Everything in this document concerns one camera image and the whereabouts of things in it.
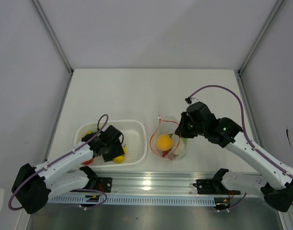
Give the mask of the orange fruit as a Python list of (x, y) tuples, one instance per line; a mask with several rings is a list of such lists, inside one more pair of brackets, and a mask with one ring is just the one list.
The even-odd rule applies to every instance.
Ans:
[(161, 134), (156, 140), (159, 151), (167, 151), (173, 147), (173, 139), (168, 134)]

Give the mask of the clear zip top bag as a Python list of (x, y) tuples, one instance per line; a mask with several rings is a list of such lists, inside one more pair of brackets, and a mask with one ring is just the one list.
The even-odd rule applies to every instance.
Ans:
[(149, 146), (151, 151), (170, 161), (180, 160), (187, 153), (187, 138), (175, 134), (179, 126), (176, 118), (158, 115), (158, 126), (151, 135)]

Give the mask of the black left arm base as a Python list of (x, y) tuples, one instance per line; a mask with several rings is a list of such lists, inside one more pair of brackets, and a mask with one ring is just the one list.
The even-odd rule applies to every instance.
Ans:
[(79, 207), (90, 209), (106, 203), (111, 189), (112, 178), (99, 177), (88, 183), (85, 187), (73, 190), (73, 192), (82, 195), (82, 202), (79, 203)]

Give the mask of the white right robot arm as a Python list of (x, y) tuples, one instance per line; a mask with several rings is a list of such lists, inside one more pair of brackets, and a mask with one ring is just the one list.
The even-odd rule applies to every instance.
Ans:
[(180, 138), (202, 136), (237, 155), (258, 172), (253, 176), (221, 168), (212, 179), (196, 180), (194, 186), (199, 194), (225, 195), (232, 191), (238, 195), (244, 192), (263, 197), (270, 207), (280, 212), (287, 212), (293, 206), (293, 168), (252, 142), (232, 119), (216, 118), (207, 105), (196, 102), (181, 113), (175, 134)]

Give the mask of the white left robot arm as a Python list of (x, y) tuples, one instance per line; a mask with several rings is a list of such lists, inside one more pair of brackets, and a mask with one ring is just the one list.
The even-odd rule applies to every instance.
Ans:
[(16, 198), (28, 214), (34, 214), (49, 199), (70, 191), (104, 194), (97, 174), (83, 163), (96, 157), (112, 161), (124, 155), (123, 141), (123, 133), (110, 125), (104, 131), (86, 134), (68, 153), (53, 161), (25, 164), (16, 176), (11, 198)]

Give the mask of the red grape bunch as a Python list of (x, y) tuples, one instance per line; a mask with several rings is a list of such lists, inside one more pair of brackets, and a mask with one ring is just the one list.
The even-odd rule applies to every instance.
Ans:
[(169, 153), (170, 153), (170, 150), (163, 151), (163, 152), (162, 152), (162, 157), (165, 158)]

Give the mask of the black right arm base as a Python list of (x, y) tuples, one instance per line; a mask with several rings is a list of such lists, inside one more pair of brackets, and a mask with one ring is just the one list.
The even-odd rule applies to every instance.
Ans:
[(223, 195), (223, 198), (214, 198), (216, 212), (227, 211), (232, 206), (231, 200), (235, 195), (240, 195), (238, 190), (226, 189), (220, 181), (214, 179), (197, 179), (192, 184), (197, 189), (199, 195)]

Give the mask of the white cauliflower with leaves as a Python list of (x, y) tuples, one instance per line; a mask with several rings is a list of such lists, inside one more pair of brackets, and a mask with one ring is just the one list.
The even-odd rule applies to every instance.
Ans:
[(167, 158), (171, 160), (180, 160), (187, 154), (187, 138), (180, 138), (175, 134), (169, 134), (173, 140), (173, 146), (167, 154)]

